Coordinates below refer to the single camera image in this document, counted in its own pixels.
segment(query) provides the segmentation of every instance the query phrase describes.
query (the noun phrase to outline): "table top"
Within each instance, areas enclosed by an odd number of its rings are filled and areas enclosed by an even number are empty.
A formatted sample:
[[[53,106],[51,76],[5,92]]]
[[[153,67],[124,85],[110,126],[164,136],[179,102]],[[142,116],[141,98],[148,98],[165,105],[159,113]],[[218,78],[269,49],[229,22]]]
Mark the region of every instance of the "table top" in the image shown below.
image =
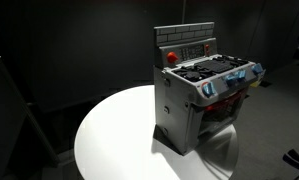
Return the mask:
[[[86,180],[229,179],[238,158],[231,125],[181,156],[153,138],[154,86],[116,93],[95,106],[81,123],[74,146]]]

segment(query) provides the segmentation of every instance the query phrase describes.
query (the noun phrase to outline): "red knob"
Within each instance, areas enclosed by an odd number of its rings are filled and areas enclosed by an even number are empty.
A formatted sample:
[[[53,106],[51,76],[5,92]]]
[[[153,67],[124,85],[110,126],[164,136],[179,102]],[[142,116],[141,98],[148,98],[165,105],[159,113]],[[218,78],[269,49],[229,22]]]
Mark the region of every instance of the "red knob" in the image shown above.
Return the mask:
[[[167,60],[169,63],[174,63],[178,60],[178,57],[177,57],[176,53],[170,52],[167,54]]]

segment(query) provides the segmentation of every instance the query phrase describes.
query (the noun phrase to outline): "stove top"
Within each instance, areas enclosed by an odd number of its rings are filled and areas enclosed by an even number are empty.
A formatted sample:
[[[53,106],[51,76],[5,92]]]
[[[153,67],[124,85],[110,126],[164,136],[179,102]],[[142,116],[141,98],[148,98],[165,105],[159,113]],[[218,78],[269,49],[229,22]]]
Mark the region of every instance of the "stove top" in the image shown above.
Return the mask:
[[[247,63],[248,61],[246,60],[222,55],[210,60],[195,63],[192,66],[182,66],[180,69],[173,72],[191,82],[197,82]]]

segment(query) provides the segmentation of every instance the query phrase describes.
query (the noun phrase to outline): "floor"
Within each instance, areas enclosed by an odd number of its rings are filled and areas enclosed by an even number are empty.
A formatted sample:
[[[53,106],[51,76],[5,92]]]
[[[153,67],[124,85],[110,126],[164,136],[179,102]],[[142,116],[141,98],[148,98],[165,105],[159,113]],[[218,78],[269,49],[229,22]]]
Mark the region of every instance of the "floor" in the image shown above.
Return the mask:
[[[266,87],[250,88],[234,123],[239,159],[231,180],[289,180],[299,175],[282,161],[290,149],[299,152],[299,62],[267,75],[265,81]],[[82,180],[73,151],[60,157],[58,168],[44,167],[30,180]]]

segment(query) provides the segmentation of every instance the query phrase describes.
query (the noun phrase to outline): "blue knob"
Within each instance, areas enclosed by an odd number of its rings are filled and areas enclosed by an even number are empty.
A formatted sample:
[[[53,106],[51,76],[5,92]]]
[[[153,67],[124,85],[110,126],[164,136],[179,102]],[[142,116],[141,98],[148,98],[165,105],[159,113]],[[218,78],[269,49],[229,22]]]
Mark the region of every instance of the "blue knob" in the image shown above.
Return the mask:
[[[227,75],[225,80],[226,80],[226,83],[228,84],[228,86],[232,86],[232,85],[236,84],[237,76]]]
[[[215,87],[213,86],[212,82],[209,82],[202,86],[202,92],[207,97],[210,97],[211,95],[216,93]]]
[[[235,76],[238,81],[243,81],[246,78],[246,70],[236,72]]]
[[[261,64],[258,63],[256,65],[252,66],[252,71],[256,75],[262,73],[263,69],[262,69]]]

